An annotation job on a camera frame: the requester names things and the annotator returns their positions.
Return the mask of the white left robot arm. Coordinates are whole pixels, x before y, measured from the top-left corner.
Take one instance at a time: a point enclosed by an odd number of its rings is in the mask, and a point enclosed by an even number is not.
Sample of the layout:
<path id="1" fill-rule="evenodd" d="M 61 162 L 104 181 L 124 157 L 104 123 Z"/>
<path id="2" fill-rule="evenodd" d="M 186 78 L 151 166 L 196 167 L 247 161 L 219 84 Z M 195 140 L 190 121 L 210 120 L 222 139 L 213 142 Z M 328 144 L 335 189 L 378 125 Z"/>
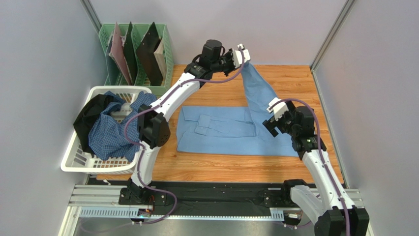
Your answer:
<path id="1" fill-rule="evenodd" d="M 235 71 L 237 77 L 249 60 L 249 52 L 243 44 L 236 50 L 225 51 L 220 41 L 210 39 L 167 92 L 150 105 L 140 106 L 137 115 L 128 121 L 137 122 L 139 141 L 135 144 L 140 147 L 139 159 L 127 187 L 120 192 L 120 205 L 152 204 L 158 192 L 150 186 L 152 173 L 160 149 L 170 138 L 169 120 L 173 113 L 203 85 L 213 83 L 213 74 L 228 76 Z"/>

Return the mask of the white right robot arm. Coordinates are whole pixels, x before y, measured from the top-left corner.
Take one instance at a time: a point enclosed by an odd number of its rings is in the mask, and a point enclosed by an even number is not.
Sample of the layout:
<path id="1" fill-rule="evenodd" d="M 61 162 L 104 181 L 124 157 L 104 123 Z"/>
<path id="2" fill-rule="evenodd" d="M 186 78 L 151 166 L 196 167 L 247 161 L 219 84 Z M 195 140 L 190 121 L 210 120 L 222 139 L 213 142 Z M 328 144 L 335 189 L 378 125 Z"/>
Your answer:
<path id="1" fill-rule="evenodd" d="M 291 101 L 271 102 L 273 116 L 263 122 L 274 137 L 288 134 L 293 149 L 309 170 L 318 194 L 301 180 L 290 180 L 285 195 L 297 204 L 314 225 L 317 236 L 365 236 L 369 225 L 366 209 L 356 206 L 340 184 L 320 137 L 318 119 L 310 107 L 295 107 Z"/>

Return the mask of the light blue long sleeve shirt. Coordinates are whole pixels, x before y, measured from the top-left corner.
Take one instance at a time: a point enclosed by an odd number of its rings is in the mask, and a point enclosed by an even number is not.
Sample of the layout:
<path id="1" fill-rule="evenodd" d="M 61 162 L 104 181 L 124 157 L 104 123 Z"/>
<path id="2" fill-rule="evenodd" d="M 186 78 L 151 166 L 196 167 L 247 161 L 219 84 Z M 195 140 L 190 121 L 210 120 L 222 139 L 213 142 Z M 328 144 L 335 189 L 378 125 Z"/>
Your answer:
<path id="1" fill-rule="evenodd" d="M 263 126 L 268 104 L 277 97 L 256 68 L 242 72 L 246 107 L 183 106 L 177 123 L 177 151 L 222 155 L 297 157 L 291 137 L 273 137 Z"/>

